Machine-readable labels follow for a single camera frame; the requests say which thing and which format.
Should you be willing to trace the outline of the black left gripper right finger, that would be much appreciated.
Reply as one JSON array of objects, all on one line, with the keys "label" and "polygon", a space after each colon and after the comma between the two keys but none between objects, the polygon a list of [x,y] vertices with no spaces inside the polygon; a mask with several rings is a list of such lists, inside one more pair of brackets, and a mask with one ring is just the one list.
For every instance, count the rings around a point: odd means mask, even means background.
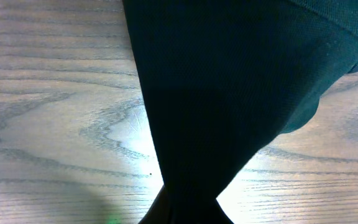
[{"label": "black left gripper right finger", "polygon": [[217,200],[214,201],[211,214],[214,215],[214,220],[218,224],[234,224],[232,220],[225,214]]}]

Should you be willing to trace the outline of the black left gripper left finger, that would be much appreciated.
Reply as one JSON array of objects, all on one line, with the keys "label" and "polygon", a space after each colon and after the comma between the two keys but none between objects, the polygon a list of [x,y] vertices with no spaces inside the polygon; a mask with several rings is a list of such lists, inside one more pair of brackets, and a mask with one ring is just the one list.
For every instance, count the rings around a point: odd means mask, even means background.
[{"label": "black left gripper left finger", "polygon": [[173,208],[165,186],[157,194],[153,204],[139,224],[172,224]]}]

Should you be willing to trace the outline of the black polo shirt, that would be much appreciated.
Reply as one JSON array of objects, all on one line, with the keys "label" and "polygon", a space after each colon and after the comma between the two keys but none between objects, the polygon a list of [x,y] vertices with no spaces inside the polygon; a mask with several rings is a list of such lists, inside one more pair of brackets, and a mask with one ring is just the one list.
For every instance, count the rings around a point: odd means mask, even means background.
[{"label": "black polo shirt", "polygon": [[173,223],[217,223],[214,201],[257,151],[358,72],[358,0],[123,6]]}]

